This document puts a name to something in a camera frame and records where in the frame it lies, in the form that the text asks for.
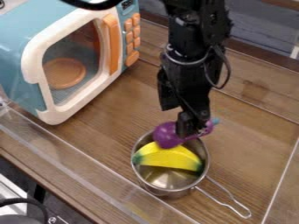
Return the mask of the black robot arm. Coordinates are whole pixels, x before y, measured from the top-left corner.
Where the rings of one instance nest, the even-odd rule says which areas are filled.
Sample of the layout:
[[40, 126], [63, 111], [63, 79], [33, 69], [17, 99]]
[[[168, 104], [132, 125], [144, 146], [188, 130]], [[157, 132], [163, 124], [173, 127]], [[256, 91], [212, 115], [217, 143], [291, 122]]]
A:
[[168, 39], [160, 54], [157, 93], [163, 110], [181, 108], [176, 135], [208, 126], [209, 91], [221, 89], [220, 71], [231, 69], [223, 42], [232, 21], [225, 0], [160, 0], [168, 17]]

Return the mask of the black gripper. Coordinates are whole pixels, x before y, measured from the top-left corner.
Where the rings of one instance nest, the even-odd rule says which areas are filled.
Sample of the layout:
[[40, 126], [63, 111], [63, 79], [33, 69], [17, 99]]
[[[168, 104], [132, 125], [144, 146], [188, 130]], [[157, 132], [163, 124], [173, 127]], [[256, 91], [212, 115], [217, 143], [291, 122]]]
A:
[[160, 56], [161, 65], [157, 73], [157, 94], [161, 110], [181, 107], [175, 131], [179, 138], [207, 134], [211, 118], [209, 91], [219, 86], [221, 57], [216, 54], [192, 64], [175, 62], [165, 53]]

